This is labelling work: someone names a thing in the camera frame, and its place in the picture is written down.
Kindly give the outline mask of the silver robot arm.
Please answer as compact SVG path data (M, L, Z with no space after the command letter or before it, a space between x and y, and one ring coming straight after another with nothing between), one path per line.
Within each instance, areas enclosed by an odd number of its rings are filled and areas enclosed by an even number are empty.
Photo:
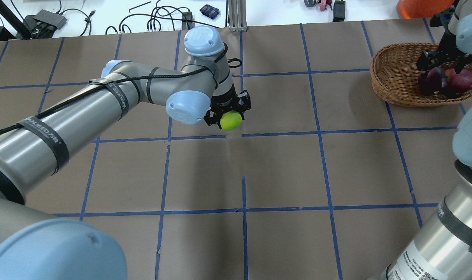
M472 97L472 0L444 2L432 27L438 44L398 43L373 57L375 94L405 107L434 107ZM452 138L453 188L419 232L373 280L472 280L472 107Z
M38 115L0 130L0 280L126 280L122 247L95 227L29 208L26 195L136 105L164 106L175 121L231 130L251 108L237 93L228 46L216 28L184 37L179 71L111 60L101 77Z

